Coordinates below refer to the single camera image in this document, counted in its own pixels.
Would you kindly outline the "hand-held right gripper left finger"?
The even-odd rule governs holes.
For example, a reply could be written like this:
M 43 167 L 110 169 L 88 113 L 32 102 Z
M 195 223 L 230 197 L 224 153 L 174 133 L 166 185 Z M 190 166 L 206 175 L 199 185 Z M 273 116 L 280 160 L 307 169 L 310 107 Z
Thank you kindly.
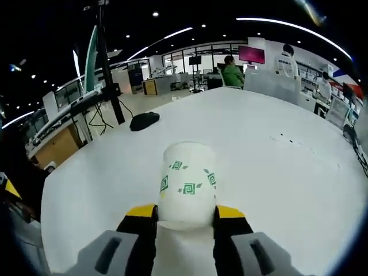
M 158 207 L 146 204 L 126 213 L 115 231 L 107 230 L 80 250 L 69 275 L 151 275 L 156 256 Z

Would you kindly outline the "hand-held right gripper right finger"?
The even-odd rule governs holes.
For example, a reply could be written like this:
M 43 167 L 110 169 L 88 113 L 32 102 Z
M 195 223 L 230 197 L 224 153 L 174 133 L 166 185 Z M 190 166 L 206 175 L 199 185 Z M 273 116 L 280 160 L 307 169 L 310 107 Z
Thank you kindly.
M 301 275 L 290 254 L 263 232 L 254 232 L 244 213 L 217 205 L 213 216 L 218 275 Z

